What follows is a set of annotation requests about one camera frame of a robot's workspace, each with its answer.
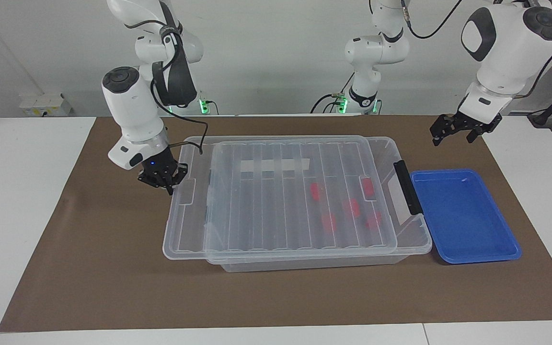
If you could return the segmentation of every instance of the transparent storage box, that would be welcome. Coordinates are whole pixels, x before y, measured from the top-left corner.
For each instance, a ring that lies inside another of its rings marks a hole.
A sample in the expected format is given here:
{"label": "transparent storage box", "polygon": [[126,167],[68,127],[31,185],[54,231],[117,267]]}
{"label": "transparent storage box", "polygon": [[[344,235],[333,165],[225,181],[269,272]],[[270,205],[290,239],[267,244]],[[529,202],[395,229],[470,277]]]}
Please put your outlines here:
{"label": "transparent storage box", "polygon": [[389,138],[207,137],[203,155],[182,148],[190,170],[172,197],[163,252],[229,272],[427,253],[431,238],[423,215],[408,210],[399,160]]}

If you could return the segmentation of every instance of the red object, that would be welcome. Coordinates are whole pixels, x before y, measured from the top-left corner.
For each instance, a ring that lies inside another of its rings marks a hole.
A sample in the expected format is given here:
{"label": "red object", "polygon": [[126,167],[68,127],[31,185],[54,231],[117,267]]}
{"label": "red object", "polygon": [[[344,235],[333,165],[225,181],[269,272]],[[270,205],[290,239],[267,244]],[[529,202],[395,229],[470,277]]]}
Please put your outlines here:
{"label": "red object", "polygon": [[357,199],[349,199],[348,201],[342,201],[342,209],[344,209],[344,214],[348,216],[348,218],[359,218],[361,216],[361,210],[359,209],[359,203],[357,203]]}
{"label": "red object", "polygon": [[315,201],[319,201],[320,200],[320,194],[318,193],[318,183],[313,183],[311,184],[310,186],[310,193],[312,194],[312,198],[315,199]]}
{"label": "red object", "polygon": [[369,177],[361,179],[361,188],[363,188],[363,194],[366,198],[374,196],[374,184],[372,183],[372,179]]}
{"label": "red object", "polygon": [[366,221],[366,228],[370,230],[378,230],[379,224],[383,220],[383,215],[380,213],[380,211],[376,212],[376,218],[370,218],[368,221]]}
{"label": "red object", "polygon": [[326,233],[335,232],[335,216],[331,213],[321,216],[322,229]]}

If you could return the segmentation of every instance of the blue lid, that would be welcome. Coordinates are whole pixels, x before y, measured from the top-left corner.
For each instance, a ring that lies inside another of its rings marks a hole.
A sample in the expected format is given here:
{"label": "blue lid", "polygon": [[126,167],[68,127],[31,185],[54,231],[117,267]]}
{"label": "blue lid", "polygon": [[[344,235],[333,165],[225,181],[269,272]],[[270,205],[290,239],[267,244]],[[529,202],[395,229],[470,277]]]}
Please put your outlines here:
{"label": "blue lid", "polygon": [[440,257],[449,264],[516,260],[521,247],[473,170],[411,175]]}

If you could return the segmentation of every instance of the green light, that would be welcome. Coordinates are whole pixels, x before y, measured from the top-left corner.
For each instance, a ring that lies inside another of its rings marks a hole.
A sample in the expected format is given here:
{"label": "green light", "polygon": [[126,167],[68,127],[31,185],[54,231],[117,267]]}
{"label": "green light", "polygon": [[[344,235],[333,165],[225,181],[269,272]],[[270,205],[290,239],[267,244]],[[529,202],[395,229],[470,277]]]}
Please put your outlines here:
{"label": "green light", "polygon": [[340,114],[345,114],[347,105],[348,105],[348,100],[346,98],[343,98],[342,101],[340,101],[340,107],[338,107],[338,112]]}
{"label": "green light", "polygon": [[199,100],[199,109],[201,109],[202,114],[210,113],[210,107],[208,107],[208,104],[206,104],[206,101],[204,100]]}

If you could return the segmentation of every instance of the white wall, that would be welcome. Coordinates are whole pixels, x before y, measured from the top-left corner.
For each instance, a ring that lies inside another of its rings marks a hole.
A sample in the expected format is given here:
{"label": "white wall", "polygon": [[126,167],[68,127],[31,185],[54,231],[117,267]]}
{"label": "white wall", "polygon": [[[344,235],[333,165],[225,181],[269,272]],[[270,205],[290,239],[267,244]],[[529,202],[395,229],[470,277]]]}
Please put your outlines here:
{"label": "white wall", "polygon": [[[433,30],[455,2],[412,3],[414,27],[420,33]],[[384,114],[455,110],[478,69],[460,46],[460,31],[486,3],[464,1],[438,35],[411,39],[409,59],[381,66]],[[204,42],[204,59],[191,68],[195,83],[219,103],[221,113],[308,112],[350,76],[344,60],[348,39],[375,33],[366,0],[174,4],[185,28]],[[111,68],[139,63],[137,35],[111,15],[105,0],[0,0],[0,116],[22,116],[17,94],[31,88],[62,92],[77,115],[107,115],[101,78]]]}

